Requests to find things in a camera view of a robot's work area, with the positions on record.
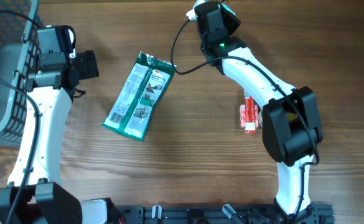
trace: gray bin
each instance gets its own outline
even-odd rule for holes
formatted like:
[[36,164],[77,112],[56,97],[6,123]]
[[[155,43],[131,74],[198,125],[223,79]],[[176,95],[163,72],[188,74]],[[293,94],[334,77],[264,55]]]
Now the gray bin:
[[[0,9],[23,13],[42,25],[38,0],[0,0]],[[36,26],[15,15],[0,14],[0,78],[24,91],[23,77],[39,52]],[[0,146],[20,145],[26,105],[23,96],[0,84]]]

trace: green packaging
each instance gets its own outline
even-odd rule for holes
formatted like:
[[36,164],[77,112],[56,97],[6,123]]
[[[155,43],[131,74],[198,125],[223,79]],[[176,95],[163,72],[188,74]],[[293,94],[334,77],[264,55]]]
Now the green packaging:
[[169,62],[140,52],[103,126],[143,141],[152,112],[173,76]]

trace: wooden table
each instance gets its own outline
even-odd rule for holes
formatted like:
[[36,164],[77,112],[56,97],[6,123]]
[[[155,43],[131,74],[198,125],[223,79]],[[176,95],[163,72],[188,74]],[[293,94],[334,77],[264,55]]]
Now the wooden table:
[[[77,50],[96,53],[100,77],[68,116],[61,159],[63,186],[80,200],[117,205],[272,203],[276,163],[262,133],[239,128],[243,90],[215,68],[175,75],[144,142],[101,126],[140,51],[169,60],[193,1],[41,4],[46,24],[68,24]],[[310,197],[331,203],[337,223],[364,223],[364,1],[230,1],[242,21],[235,35],[278,77],[309,86],[324,141],[310,168]],[[175,62],[204,61],[195,24],[183,31]],[[18,149],[0,148],[0,187]]]

